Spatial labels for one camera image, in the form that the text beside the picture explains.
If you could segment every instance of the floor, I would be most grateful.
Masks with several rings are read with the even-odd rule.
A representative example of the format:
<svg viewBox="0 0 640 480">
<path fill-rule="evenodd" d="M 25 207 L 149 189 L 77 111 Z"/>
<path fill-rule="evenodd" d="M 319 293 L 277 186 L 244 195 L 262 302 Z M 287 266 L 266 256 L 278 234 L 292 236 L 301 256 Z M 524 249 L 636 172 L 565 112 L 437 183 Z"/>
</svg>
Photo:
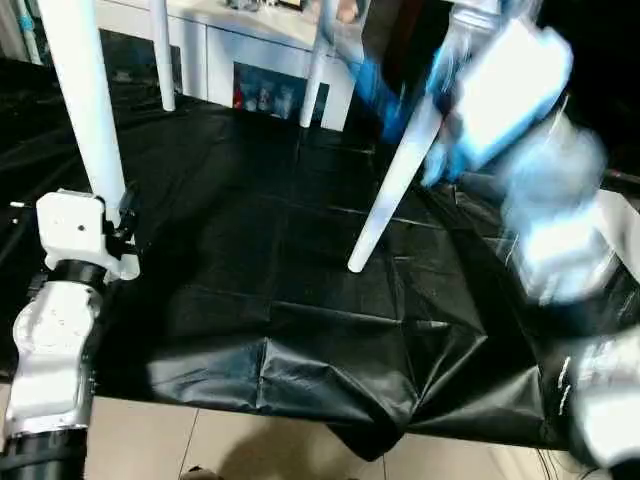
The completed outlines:
<svg viewBox="0 0 640 480">
<path fill-rule="evenodd" d="M 2 411 L 8 392 L 0 385 Z M 384 458 L 367 463 L 321 424 L 96 399 L 89 480 L 178 480 L 196 465 L 225 480 L 607 478 L 598 472 L 584 477 L 585 469 L 561 452 L 417 435 L 406 435 Z"/>
</svg>

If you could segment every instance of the cable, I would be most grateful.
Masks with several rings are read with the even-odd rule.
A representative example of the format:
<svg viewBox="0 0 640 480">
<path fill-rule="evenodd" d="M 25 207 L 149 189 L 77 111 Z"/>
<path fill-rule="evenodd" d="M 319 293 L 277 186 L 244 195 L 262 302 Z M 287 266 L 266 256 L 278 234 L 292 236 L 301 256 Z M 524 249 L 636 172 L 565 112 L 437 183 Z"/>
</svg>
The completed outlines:
<svg viewBox="0 0 640 480">
<path fill-rule="evenodd" d="M 578 480 L 585 480 L 585 478 L 587 478 L 589 475 L 591 475 L 592 473 L 597 472 L 598 469 L 597 468 L 592 468 L 591 470 L 587 470 L 586 472 L 584 472 L 580 478 Z"/>
<path fill-rule="evenodd" d="M 556 480 L 559 480 L 558 471 L 556 470 L 556 466 L 553 464 L 553 460 L 551 459 L 551 452 L 549 450 L 543 450 L 543 452 L 547 452 L 547 458 L 549 459 L 549 463 L 551 464 L 551 468 L 553 469 L 553 476 Z"/>
<path fill-rule="evenodd" d="M 538 460 L 540 461 L 540 463 L 542 464 L 542 468 L 544 469 L 544 478 L 546 478 L 546 480 L 551 480 L 551 474 L 549 473 L 549 469 L 547 468 L 547 464 L 544 461 L 539 448 L 536 448 L 536 453 L 538 454 Z"/>
</svg>

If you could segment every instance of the white cabinet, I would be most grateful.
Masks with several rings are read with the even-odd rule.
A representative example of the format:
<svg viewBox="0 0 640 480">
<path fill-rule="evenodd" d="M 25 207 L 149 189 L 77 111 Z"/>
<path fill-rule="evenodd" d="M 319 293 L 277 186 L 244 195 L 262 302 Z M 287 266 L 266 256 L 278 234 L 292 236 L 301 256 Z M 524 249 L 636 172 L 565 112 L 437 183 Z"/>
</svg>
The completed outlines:
<svg viewBox="0 0 640 480">
<path fill-rule="evenodd" d="M 147 0 L 94 0 L 99 28 L 151 40 Z M 316 26 L 287 9 L 237 12 L 224 0 L 168 0 L 169 40 L 180 51 L 185 95 L 228 107 L 234 97 L 236 64 L 305 79 Z M 353 26 L 356 37 L 363 21 Z M 328 56 L 322 83 L 328 86 L 321 125 L 342 130 L 354 78 L 339 59 Z"/>
</svg>

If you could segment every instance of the white chair leg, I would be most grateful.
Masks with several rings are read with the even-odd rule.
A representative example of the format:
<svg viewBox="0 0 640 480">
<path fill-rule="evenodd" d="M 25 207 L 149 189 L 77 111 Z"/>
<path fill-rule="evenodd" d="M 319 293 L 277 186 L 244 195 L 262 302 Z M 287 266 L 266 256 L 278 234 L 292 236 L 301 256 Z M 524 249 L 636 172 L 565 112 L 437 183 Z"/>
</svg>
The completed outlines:
<svg viewBox="0 0 640 480">
<path fill-rule="evenodd" d="M 151 12 L 153 49 L 156 54 L 160 95 L 162 95 L 162 108 L 167 112 L 173 112 L 176 109 L 176 103 L 173 91 L 173 68 L 171 66 L 171 46 L 169 45 L 167 1 L 150 0 L 149 10 Z"/>
<path fill-rule="evenodd" d="M 51 56 L 93 193 L 119 223 L 122 163 L 93 0 L 39 0 Z"/>
<path fill-rule="evenodd" d="M 326 26 L 328 30 L 333 31 L 330 25 L 335 22 L 337 13 L 337 0 L 322 0 L 318 27 L 316 28 L 316 38 L 313 42 L 311 63 L 309 64 L 309 75 L 307 75 L 307 87 L 304 92 L 302 111 L 300 112 L 300 126 L 303 128 L 309 128 L 311 125 L 311 117 L 313 116 L 313 109 L 316 105 L 324 65 L 327 62 L 327 53 L 329 53 L 329 44 L 324 37 L 323 25 Z"/>
<path fill-rule="evenodd" d="M 367 263 L 433 143 L 440 123 L 440 113 L 433 106 L 431 98 L 423 97 L 411 115 L 376 201 L 353 248 L 348 263 L 348 268 L 352 272 L 361 272 Z"/>
</svg>

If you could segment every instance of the black tablecloth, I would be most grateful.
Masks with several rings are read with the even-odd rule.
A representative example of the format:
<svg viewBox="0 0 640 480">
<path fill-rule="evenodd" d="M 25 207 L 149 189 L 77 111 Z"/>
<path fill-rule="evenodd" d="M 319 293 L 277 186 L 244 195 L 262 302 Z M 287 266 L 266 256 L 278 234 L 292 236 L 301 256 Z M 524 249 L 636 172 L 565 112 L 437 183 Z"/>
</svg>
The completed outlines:
<svg viewBox="0 0 640 480">
<path fill-rule="evenodd" d="M 141 191 L 143 273 L 108 312 L 99 394 L 318 420 L 365 458 L 405 432 L 564 445 L 557 339 L 634 321 L 624 269 L 589 302 L 527 305 L 493 253 L 495 208 L 443 186 L 412 188 L 354 275 L 347 258 L 390 152 L 183 97 L 167 114 L 148 87 L 111 93 Z M 87 180 L 53 72 L 1 63 L 0 115 L 9 381 L 12 323 L 43 254 L 33 212 L 7 205 Z"/>
</svg>

